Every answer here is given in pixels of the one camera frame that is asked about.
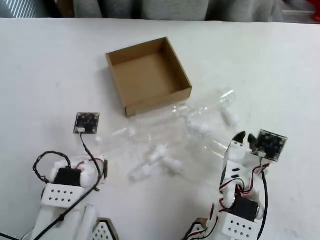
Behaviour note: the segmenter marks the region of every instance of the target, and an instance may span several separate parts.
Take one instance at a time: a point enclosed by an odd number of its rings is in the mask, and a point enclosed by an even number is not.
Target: white 3d printed part
[[[257,240],[259,230],[259,224],[230,213],[222,212],[219,216],[217,231],[236,240]]]

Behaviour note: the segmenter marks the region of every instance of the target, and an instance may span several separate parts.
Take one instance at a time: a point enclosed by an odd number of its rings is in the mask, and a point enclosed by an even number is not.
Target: red object
[[[315,14],[313,15],[313,20],[320,22],[320,0],[307,0],[315,7]]]

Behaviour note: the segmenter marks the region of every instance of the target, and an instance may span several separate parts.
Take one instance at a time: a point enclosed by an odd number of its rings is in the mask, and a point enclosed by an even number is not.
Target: robotic hand
[[[287,138],[261,130],[258,138],[249,134],[246,148],[245,137],[245,131],[237,134],[224,155],[219,188],[223,197],[212,205],[209,219],[198,218],[183,240],[261,237],[268,212],[267,168],[278,161]]]

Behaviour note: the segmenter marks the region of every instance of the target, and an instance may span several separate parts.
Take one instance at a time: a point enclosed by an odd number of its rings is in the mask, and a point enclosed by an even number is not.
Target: cardboard box
[[[190,97],[192,86],[168,38],[106,54],[127,117]]]

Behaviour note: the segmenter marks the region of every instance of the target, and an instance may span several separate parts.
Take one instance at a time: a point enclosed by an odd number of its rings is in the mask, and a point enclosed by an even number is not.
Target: wire
[[[219,220],[219,217],[217,216],[217,217],[216,217],[215,224],[214,224],[211,232],[210,232],[207,236],[197,237],[197,238],[191,238],[190,240],[200,240],[200,239],[206,239],[206,238],[208,238],[208,237],[213,233],[213,231],[215,230],[215,228],[216,228],[216,226],[217,226],[217,223],[218,223],[218,220]]]
[[[265,225],[266,225],[266,220],[267,220],[267,214],[268,214],[268,186],[267,186],[267,180],[266,180],[266,175],[264,170],[262,170],[262,180],[263,180],[263,186],[264,186],[264,196],[265,196],[265,207],[264,207],[264,213],[263,213],[263,219],[262,219],[262,224],[261,228],[258,234],[257,240],[260,239],[262,232],[264,231]]]
[[[5,238],[5,239],[11,239],[11,240],[19,240],[18,238],[14,238],[14,237],[12,237],[12,236],[8,236],[8,235],[3,234],[3,233],[1,233],[1,232],[0,232],[0,237],[3,237],[3,238]]]
[[[262,166],[261,172],[264,171],[267,167],[269,167],[269,165],[270,165],[270,163],[264,164],[264,165]],[[248,190],[246,190],[246,191],[243,191],[243,192],[242,192],[243,194],[245,194],[245,195],[249,194],[249,193],[251,192],[251,190],[254,188],[254,175],[255,175],[255,171],[256,171],[257,169],[260,169],[260,168],[261,168],[260,166],[257,166],[257,167],[255,167],[255,168],[252,170],[252,176],[251,176],[251,181],[250,181],[250,188],[249,188]]]
[[[62,152],[58,152],[58,151],[46,151],[44,153],[42,153],[38,158],[37,160],[35,161],[34,165],[33,165],[33,171],[35,172],[35,174],[37,175],[37,177],[42,181],[44,182],[45,184],[48,184],[50,183],[50,181],[46,178],[46,176],[41,176],[39,171],[38,171],[38,164],[40,163],[40,161],[42,160],[42,158],[47,155],[47,154],[55,154],[55,155],[59,155],[63,158],[65,158],[67,164],[68,164],[68,168],[71,168],[71,162],[70,162],[70,159],[67,155],[63,154]]]
[[[101,161],[103,164],[105,163],[105,161],[103,161],[103,160],[100,159],[100,158],[95,158],[95,160],[99,160],[99,161]],[[80,165],[84,164],[84,163],[85,163],[85,161],[79,162],[78,165],[75,167],[75,169],[78,169],[78,167],[79,167]]]
[[[243,184],[243,190],[246,188],[246,186],[245,186],[245,182],[241,179],[241,178],[235,178],[235,179],[232,179],[232,180],[230,180],[230,181],[228,181],[228,182],[226,182],[225,184],[222,184],[220,187],[219,187],[219,190],[221,191],[222,189],[224,189],[228,184],[230,184],[230,183],[232,183],[233,181],[236,181],[236,180],[240,180],[241,182],[242,182],[242,184]]]
[[[96,183],[94,184],[94,186],[92,188],[90,188],[82,197],[80,197],[78,199],[78,201],[76,201],[71,207],[69,207],[64,213],[62,213],[53,223],[51,223],[47,228],[45,228],[34,240],[39,240],[40,238],[42,238],[43,235],[45,235],[50,229],[52,229],[57,223],[63,221],[66,217],[66,215],[68,213],[70,213],[79,203],[81,203],[92,191],[94,191],[97,186],[99,185],[99,182],[102,178],[102,174],[98,165],[97,160],[95,159],[95,157],[92,155],[92,153],[90,152],[90,150],[87,148],[83,138],[82,138],[82,132],[80,133],[80,138],[84,147],[84,150],[86,151],[86,153],[91,157],[97,171],[98,171],[98,179],[96,181]]]

